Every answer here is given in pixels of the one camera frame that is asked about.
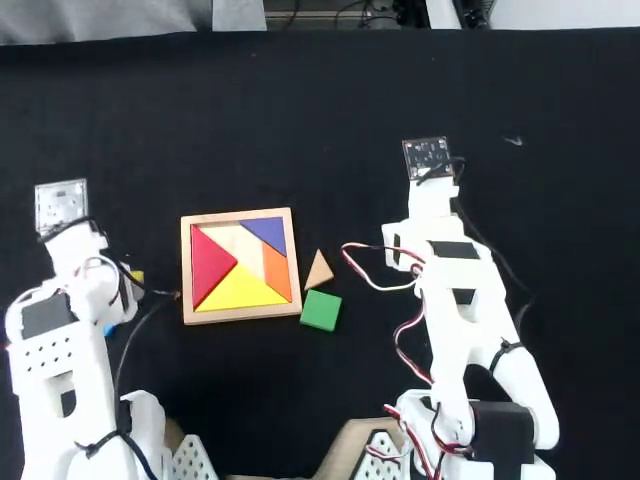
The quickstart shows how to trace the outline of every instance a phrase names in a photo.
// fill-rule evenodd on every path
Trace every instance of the blue object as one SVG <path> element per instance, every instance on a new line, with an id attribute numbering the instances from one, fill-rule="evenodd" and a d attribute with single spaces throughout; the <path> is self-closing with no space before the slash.
<path id="1" fill-rule="evenodd" d="M 284 224 L 282 217 L 254 218 L 240 220 L 240 225 L 253 233 L 265 243 L 268 243 L 285 257 L 287 245 L 284 240 Z"/>
<path id="2" fill-rule="evenodd" d="M 104 332 L 105 338 L 111 336 L 111 334 L 115 329 L 116 329 L 115 325 L 111 325 L 111 324 L 105 325 L 104 328 L 102 329 L 102 331 Z"/>

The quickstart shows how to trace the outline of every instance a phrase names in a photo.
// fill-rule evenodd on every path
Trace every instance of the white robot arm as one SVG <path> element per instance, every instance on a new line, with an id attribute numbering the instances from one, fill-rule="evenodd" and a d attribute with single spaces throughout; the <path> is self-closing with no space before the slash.
<path id="1" fill-rule="evenodd" d="M 5 316 L 22 479 L 217 480 L 197 436 L 185 437 L 172 456 L 155 396 L 116 395 L 104 330 L 134 318 L 143 285 L 104 255 L 108 242 L 88 216 L 86 181 L 36 187 L 36 228 L 55 277 L 20 295 Z"/>
<path id="2" fill-rule="evenodd" d="M 407 432 L 416 467 L 429 478 L 555 479 L 534 450 L 556 445 L 558 418 L 533 356 L 520 343 L 491 250 L 467 237 L 451 211 L 458 186 L 446 138 L 408 141 L 403 148 L 409 218 L 382 226 L 386 263 L 416 275 L 422 310 L 413 324 L 425 319 L 433 363 L 429 374 L 417 372 L 431 388 L 406 392 L 387 411 Z M 491 372 L 512 402 L 469 400 L 463 381 L 469 364 Z"/>

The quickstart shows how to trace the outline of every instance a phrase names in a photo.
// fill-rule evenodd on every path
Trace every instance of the white wall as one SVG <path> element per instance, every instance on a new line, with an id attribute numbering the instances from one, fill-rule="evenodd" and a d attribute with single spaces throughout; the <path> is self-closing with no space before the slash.
<path id="1" fill-rule="evenodd" d="M 497 0 L 494 29 L 560 29 L 640 25 L 640 0 Z"/>

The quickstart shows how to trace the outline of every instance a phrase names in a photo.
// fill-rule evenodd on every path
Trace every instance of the black cloth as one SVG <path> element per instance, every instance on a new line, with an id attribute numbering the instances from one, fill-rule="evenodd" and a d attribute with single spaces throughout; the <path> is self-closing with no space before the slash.
<path id="1" fill-rule="evenodd" d="M 87 177 L 116 250 L 180 284 L 179 218 L 290 205 L 304 281 L 317 248 L 343 297 L 333 334 L 297 318 L 144 327 L 123 377 L 201 436 L 223 473 L 311 475 L 350 418 L 420 383 L 391 334 L 418 307 L 341 260 L 407 214 L 402 139 L 447 135 L 461 199 L 537 302 L 523 320 L 561 424 L 559 478 L 626 478 L 638 428 L 640 31 L 180 34 L 0 49 L 0 303 L 51 274 L 33 185 Z M 508 139 L 515 140 L 515 145 Z M 380 282 L 406 281 L 362 253 Z M 505 278 L 515 311 L 527 296 Z M 149 308 L 149 299 L 142 308 Z M 112 360 L 132 325 L 109 339 Z M 428 364 L 425 334 L 406 348 Z M 23 461 L 0 360 L 3 478 Z M 471 369 L 470 396 L 497 395 Z"/>

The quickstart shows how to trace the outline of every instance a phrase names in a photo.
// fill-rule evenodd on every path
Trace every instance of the tangram puzzle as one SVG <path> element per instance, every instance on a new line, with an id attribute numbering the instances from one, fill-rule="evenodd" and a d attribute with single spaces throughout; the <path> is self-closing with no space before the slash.
<path id="1" fill-rule="evenodd" d="M 299 314 L 291 209 L 182 217 L 186 324 Z"/>

